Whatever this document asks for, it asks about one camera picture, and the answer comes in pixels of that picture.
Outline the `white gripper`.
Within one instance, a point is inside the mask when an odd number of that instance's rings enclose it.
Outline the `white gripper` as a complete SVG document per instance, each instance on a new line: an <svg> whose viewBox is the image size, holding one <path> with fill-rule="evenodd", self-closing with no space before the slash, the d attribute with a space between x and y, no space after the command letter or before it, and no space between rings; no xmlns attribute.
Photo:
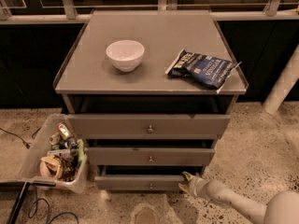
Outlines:
<svg viewBox="0 0 299 224"><path fill-rule="evenodd" d="M184 185L178 183L178 187L186 192L187 194L191 194L194 198L206 198L206 184L208 183L207 180L199 177L194 176L186 171L182 173L186 179L188 180L189 184Z"/></svg>

